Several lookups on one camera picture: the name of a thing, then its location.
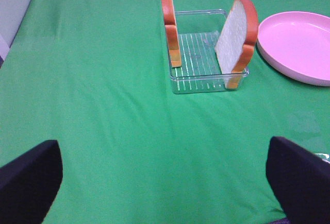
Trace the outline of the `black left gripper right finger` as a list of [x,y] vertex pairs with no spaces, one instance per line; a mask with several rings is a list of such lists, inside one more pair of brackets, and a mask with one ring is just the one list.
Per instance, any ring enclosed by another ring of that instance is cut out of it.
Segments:
[[274,136],[266,178],[290,223],[329,223],[329,162],[285,137]]

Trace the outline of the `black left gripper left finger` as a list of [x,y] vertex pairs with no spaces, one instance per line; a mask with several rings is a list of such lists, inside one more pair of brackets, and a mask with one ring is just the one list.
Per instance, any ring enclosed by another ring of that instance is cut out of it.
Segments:
[[47,140],[1,167],[1,223],[42,223],[63,178],[57,140]]

